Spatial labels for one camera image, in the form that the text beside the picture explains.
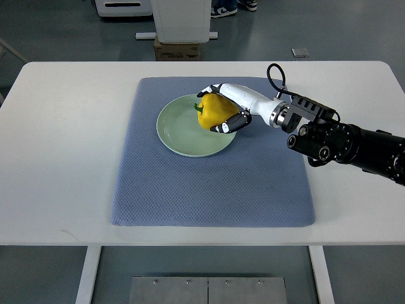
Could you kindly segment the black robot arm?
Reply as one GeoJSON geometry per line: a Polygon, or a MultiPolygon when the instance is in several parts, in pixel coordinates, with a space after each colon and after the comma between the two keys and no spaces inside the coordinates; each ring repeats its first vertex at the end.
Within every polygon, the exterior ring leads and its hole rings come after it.
{"type": "Polygon", "coordinates": [[[330,161],[359,167],[404,185],[404,138],[362,129],[333,117],[338,113],[311,99],[294,96],[274,122],[290,136],[288,148],[308,157],[312,167],[330,161]]]}

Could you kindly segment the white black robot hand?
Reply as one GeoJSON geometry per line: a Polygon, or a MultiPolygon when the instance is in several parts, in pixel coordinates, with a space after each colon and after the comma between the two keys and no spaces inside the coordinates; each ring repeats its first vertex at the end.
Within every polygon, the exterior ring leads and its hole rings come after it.
{"type": "Polygon", "coordinates": [[[237,84],[215,84],[203,89],[197,97],[214,93],[221,95],[235,103],[239,112],[228,118],[220,125],[210,128],[210,131],[230,134],[251,123],[253,116],[261,116],[265,123],[271,127],[282,125],[289,109],[286,102],[279,99],[270,100],[266,96],[237,84]]]}

